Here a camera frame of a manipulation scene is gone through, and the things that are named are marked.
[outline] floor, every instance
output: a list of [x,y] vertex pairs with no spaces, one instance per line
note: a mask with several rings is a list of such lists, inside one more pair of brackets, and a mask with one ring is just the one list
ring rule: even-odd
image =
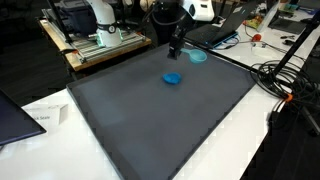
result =
[[[308,73],[320,83],[320,60],[309,58],[308,64]],[[72,81],[57,49],[45,38],[6,47],[0,55],[0,88],[20,106]],[[289,108],[283,109],[280,119],[286,125],[269,133],[242,179],[320,179],[320,137],[308,135],[304,120]]]

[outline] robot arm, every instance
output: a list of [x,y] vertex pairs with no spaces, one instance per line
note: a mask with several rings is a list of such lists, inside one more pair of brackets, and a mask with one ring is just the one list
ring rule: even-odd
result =
[[113,47],[121,44],[120,29],[110,4],[104,0],[87,0],[97,18],[97,37],[100,47]]
[[184,46],[183,38],[193,26],[193,20],[211,21],[214,18],[211,0],[181,0],[180,5],[187,15],[178,23],[170,39],[168,57],[175,60],[180,55],[180,50]]

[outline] gray mat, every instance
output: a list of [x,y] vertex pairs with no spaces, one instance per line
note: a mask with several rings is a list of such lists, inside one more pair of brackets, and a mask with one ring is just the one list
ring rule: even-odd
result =
[[[124,179],[173,178],[254,85],[249,72],[210,54],[202,64],[167,54],[164,45],[67,86]],[[181,83],[166,84],[169,72]]]

